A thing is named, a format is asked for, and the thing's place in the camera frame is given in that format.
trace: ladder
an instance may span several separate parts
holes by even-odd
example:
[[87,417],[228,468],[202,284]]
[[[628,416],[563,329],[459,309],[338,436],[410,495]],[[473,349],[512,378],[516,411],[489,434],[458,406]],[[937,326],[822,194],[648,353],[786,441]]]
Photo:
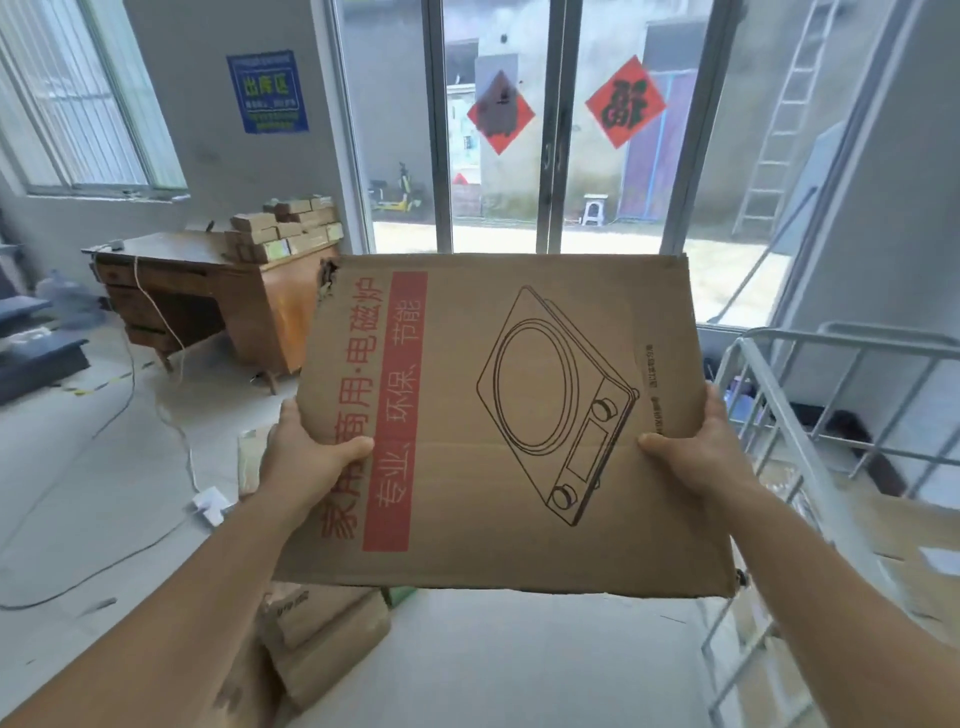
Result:
[[787,178],[796,156],[797,140],[820,75],[827,38],[842,1],[813,0],[810,4],[747,192],[733,223],[734,235],[767,238],[776,230],[777,218],[786,201]]

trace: white stool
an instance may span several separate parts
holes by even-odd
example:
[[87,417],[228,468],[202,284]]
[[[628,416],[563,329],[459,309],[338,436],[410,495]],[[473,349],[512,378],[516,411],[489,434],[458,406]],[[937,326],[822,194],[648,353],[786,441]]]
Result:
[[601,227],[606,222],[608,197],[610,195],[584,195],[584,216],[580,219],[580,224]]

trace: left hand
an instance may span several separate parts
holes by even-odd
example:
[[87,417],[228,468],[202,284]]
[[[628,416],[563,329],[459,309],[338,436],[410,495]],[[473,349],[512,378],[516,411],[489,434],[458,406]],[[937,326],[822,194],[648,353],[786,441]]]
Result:
[[270,430],[267,449],[260,461],[260,501],[279,509],[291,529],[306,519],[337,482],[350,463],[373,452],[373,439],[354,437],[340,445],[320,445],[300,422],[295,400],[284,400],[280,419]]

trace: red diamond paper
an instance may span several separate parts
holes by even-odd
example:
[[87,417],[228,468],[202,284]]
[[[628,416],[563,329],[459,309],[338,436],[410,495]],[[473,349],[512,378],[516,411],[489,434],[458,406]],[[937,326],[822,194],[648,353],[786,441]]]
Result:
[[640,59],[633,56],[587,101],[615,149],[649,124],[666,103]]
[[500,71],[470,107],[467,116],[493,150],[501,155],[531,122],[534,112],[507,75]]

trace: wooden desk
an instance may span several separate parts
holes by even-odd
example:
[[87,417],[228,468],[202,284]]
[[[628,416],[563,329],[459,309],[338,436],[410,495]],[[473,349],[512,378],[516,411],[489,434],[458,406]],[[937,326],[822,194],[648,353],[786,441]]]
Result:
[[188,347],[226,328],[240,359],[264,372],[275,394],[276,376],[303,366],[320,264],[337,247],[264,265],[228,260],[227,249],[221,232],[184,231],[127,240],[122,251],[84,252],[131,342],[156,350],[167,371],[180,350],[171,331]]

